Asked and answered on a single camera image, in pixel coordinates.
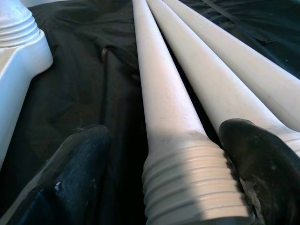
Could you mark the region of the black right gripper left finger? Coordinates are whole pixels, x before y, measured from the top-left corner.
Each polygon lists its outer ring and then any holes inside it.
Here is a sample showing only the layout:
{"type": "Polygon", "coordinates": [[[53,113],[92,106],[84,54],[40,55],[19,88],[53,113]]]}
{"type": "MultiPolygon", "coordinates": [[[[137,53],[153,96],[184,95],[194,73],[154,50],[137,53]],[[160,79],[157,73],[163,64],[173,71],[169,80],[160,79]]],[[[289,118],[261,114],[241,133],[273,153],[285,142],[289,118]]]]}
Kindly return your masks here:
{"type": "Polygon", "coordinates": [[[69,136],[23,188],[2,225],[94,225],[112,137],[103,125],[69,136]]]}

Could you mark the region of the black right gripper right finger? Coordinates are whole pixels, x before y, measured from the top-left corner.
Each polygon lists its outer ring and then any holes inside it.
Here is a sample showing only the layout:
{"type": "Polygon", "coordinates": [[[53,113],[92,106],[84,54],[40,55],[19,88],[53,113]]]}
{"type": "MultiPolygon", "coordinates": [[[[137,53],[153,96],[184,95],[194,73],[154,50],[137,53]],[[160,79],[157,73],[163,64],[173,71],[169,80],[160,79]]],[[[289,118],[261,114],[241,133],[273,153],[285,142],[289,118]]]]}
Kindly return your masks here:
{"type": "Polygon", "coordinates": [[[300,223],[300,158],[271,132],[229,119],[218,136],[259,225],[300,223]]]}

